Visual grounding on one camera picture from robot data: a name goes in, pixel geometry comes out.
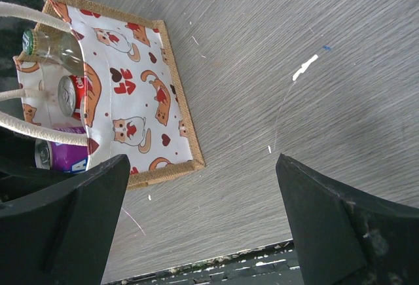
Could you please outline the purple soda can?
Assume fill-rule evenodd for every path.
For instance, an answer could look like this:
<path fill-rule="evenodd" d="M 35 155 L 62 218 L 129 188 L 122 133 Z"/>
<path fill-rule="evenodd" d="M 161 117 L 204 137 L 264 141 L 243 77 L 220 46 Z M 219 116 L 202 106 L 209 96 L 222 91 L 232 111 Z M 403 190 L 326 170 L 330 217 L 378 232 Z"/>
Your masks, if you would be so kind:
<path fill-rule="evenodd" d="M 78 174 L 86 170 L 87 147 L 36 139 L 35 165 L 37 168 Z"/>

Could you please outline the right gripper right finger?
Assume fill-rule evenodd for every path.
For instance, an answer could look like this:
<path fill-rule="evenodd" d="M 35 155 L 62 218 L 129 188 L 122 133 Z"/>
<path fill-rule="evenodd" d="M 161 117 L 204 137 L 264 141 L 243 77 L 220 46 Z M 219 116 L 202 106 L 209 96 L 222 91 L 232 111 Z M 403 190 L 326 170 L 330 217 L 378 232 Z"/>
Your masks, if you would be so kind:
<path fill-rule="evenodd" d="M 305 284 L 417 284 L 418 209 L 281 154 L 276 174 Z"/>

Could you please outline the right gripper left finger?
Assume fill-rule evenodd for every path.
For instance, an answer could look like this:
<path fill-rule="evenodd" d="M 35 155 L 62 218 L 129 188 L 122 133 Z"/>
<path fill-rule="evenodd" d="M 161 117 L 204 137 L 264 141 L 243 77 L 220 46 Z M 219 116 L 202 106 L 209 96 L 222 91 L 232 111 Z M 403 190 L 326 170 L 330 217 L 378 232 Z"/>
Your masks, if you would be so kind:
<path fill-rule="evenodd" d="M 1 283 L 100 284 L 129 176 L 117 155 L 1 204 Z"/>

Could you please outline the red cola can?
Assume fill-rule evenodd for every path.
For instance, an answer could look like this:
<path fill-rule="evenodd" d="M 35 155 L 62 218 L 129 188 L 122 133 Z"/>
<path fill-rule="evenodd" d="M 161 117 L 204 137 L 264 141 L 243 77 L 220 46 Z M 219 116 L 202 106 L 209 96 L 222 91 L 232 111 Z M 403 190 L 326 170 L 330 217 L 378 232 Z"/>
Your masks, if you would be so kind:
<path fill-rule="evenodd" d="M 66 117 L 81 120 L 84 103 L 85 84 L 82 77 L 63 76 L 58 83 L 58 105 Z"/>

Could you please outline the clear glass green-cap bottle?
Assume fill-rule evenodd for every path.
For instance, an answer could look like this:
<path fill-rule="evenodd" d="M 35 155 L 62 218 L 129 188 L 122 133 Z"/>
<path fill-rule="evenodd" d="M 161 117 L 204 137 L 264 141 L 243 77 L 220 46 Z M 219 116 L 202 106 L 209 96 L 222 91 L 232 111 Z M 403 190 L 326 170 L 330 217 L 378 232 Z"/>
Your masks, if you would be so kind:
<path fill-rule="evenodd" d="M 27 29 L 22 35 L 22 49 L 28 56 L 55 61 L 72 75 L 84 76 L 82 51 L 76 37 L 67 32 L 47 34 Z"/>

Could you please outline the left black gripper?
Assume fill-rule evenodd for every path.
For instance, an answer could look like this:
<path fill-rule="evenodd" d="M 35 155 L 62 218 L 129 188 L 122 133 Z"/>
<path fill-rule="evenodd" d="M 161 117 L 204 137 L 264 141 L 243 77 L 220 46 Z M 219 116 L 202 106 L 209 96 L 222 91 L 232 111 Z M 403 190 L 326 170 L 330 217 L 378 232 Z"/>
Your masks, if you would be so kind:
<path fill-rule="evenodd" d="M 9 202 L 65 180 L 65 173 L 35 166 L 35 140 L 1 129 L 1 202 Z"/>

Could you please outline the jute canvas tote bag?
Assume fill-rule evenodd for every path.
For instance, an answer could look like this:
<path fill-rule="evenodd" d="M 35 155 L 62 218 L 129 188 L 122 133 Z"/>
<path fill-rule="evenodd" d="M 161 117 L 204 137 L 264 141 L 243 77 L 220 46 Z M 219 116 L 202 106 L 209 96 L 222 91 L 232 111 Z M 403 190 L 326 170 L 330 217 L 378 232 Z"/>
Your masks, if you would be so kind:
<path fill-rule="evenodd" d="M 166 25 L 89 0 L 46 0 L 42 13 L 78 40 L 84 61 L 81 120 L 58 105 L 58 83 L 72 75 L 53 60 L 15 57 L 19 88 L 1 94 L 22 101 L 24 116 L 1 114 L 1 126 L 35 139 L 87 147 L 86 170 L 115 155 L 130 161 L 135 189 L 202 169 L 192 123 Z"/>

